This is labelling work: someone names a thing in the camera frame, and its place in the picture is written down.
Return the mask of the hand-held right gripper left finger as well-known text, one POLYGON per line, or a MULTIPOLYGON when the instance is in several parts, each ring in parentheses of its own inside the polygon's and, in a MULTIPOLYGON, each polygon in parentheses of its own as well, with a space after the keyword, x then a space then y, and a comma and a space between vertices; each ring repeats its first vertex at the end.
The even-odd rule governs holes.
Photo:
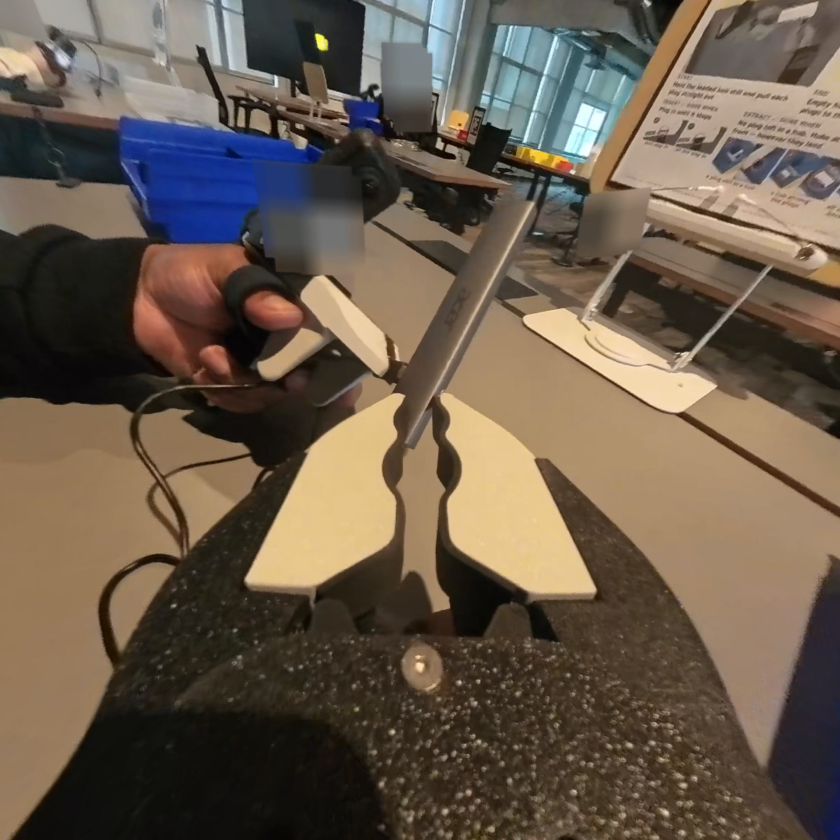
POLYGON ((382 601, 403 577, 404 454, 392 394, 308 450, 245 575, 253 592, 382 601))

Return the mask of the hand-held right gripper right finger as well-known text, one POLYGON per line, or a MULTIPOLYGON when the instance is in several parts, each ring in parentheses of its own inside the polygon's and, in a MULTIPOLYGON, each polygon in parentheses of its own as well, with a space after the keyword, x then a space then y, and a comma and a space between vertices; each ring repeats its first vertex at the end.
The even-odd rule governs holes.
POLYGON ((536 456, 457 397, 434 404, 438 537, 447 556, 527 604, 596 587, 536 456))

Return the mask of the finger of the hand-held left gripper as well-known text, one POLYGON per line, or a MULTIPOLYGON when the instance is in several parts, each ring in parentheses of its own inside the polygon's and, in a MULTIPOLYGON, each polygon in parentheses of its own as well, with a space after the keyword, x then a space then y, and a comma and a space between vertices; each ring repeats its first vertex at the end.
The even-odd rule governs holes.
POLYGON ((364 364, 317 364, 309 374, 305 397, 314 406, 327 406, 370 374, 364 364))
POLYGON ((268 382, 302 369, 310 382, 336 382, 341 376, 372 375, 387 382, 400 372, 394 342, 358 308, 330 276, 295 280, 300 328, 288 337, 273 332, 256 359, 256 372, 268 382))

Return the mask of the silver usb hub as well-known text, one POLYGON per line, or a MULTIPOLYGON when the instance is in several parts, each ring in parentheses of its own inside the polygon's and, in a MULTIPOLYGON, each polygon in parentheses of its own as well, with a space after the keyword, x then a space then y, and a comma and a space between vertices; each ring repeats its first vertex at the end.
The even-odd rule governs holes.
POLYGON ((414 448, 434 400, 446 389, 483 322, 532 223, 535 203, 499 206, 483 227, 399 379, 398 441, 414 448))

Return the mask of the person's left forearm black sleeve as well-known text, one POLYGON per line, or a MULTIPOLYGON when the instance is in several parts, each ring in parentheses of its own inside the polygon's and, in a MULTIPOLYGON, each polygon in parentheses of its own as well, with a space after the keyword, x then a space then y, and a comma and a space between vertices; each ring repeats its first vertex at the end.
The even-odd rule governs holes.
POLYGON ((90 383, 164 371, 133 334, 147 238, 56 225, 1 233, 1 392, 68 403, 90 383))

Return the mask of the person's left hand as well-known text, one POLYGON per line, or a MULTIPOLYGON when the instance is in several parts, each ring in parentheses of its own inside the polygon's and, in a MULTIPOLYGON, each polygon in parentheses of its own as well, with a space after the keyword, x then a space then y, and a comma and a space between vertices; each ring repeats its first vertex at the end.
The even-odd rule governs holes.
POLYGON ((133 304, 142 352, 180 381, 202 385, 206 399, 233 413, 258 413, 302 393, 308 374, 256 386, 258 375, 224 345, 233 328, 224 303, 228 278, 249 264, 238 245, 151 245, 143 255, 133 304))

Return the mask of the dark wooden table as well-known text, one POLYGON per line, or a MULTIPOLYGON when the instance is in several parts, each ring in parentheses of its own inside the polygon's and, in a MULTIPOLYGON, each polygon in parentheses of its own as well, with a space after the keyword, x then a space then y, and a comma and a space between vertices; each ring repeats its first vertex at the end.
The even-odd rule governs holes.
POLYGON ((402 201, 433 223, 461 236, 483 225, 508 184, 403 141, 384 141, 402 180, 402 201))

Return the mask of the black monitor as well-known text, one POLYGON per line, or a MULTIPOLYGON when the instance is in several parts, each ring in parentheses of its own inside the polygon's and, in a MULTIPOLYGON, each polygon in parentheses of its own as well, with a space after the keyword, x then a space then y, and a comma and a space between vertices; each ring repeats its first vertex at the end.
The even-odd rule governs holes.
POLYGON ((247 67, 308 93, 304 63, 330 91, 361 92, 365 5, 354 1, 244 1, 247 67))

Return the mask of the yellow bins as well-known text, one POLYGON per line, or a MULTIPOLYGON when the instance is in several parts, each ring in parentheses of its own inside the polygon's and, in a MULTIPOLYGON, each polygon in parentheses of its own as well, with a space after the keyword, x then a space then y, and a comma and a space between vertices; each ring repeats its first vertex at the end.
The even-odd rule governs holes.
POLYGON ((561 173, 572 172, 574 170, 574 163, 561 154, 544 152, 523 145, 517 146, 514 157, 522 163, 536 165, 544 170, 553 170, 561 173))

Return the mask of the black office chair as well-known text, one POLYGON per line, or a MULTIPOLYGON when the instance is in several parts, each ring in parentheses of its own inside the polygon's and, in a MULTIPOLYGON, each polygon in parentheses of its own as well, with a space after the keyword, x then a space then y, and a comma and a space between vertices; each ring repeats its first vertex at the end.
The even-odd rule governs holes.
POLYGON ((237 133, 246 133, 265 137, 275 137, 277 128, 276 114, 271 110, 266 101, 255 98, 248 93, 224 94, 220 87, 214 68, 207 55, 207 50, 202 45, 196 45, 196 60, 203 69, 207 83, 209 84, 213 97, 217 102, 218 120, 228 129, 237 133), (269 120, 269 131, 252 126, 253 112, 262 112, 269 120))

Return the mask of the stack of blue plastic bins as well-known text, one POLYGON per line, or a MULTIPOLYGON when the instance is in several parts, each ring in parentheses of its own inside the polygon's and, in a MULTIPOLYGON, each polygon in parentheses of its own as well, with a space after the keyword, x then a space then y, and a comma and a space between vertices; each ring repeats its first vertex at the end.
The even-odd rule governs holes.
POLYGON ((120 163, 149 219, 171 203, 257 205, 255 161, 313 164, 322 151, 289 140, 206 126, 121 117, 120 163))

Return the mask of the clear acrylic stand white base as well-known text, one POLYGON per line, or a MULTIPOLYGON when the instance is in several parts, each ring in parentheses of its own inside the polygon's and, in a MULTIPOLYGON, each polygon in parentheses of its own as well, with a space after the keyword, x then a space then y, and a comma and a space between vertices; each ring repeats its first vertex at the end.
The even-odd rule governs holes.
POLYGON ((662 413, 682 414, 718 388, 717 381, 697 367, 694 359, 767 277, 772 266, 762 268, 689 350, 674 354, 616 325, 603 314, 606 293, 615 285, 631 254, 627 251, 621 255, 584 308, 532 313, 523 318, 523 324, 642 403, 662 413))

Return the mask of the white bar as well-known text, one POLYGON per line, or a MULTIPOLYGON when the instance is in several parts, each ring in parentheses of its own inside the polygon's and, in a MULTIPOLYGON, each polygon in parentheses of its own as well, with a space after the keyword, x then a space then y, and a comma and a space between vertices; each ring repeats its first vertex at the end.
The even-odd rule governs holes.
POLYGON ((649 199, 646 220, 691 243, 710 245, 802 277, 814 274, 830 261, 822 247, 791 234, 736 224, 661 198, 649 199))

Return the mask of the blue box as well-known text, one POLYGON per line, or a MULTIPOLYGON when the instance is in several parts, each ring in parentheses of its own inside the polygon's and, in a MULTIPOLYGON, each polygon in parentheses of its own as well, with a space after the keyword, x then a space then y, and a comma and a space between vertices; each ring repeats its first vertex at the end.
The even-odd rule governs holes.
POLYGON ((769 763, 811 838, 839 838, 839 560, 831 556, 805 627, 769 763))

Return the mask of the wood framed instruction board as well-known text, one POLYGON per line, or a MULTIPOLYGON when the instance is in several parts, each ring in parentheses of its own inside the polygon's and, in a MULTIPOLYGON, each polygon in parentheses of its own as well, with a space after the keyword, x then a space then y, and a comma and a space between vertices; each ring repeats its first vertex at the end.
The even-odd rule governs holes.
POLYGON ((838 249, 839 2, 688 2, 593 171, 838 249))

